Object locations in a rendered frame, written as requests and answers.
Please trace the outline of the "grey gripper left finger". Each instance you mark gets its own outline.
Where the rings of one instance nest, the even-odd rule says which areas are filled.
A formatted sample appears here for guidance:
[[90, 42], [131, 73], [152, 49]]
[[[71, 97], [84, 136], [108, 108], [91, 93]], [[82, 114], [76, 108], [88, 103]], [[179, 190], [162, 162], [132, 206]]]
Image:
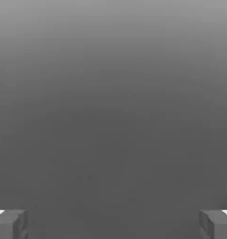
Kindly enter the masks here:
[[0, 210], [0, 239], [29, 239], [27, 210]]

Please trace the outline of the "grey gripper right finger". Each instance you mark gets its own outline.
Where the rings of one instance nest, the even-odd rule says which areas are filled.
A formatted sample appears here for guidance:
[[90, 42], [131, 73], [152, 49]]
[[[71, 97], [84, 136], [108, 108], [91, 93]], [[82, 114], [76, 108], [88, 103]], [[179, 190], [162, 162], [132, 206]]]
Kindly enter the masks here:
[[227, 210], [200, 210], [198, 220], [202, 239], [227, 239]]

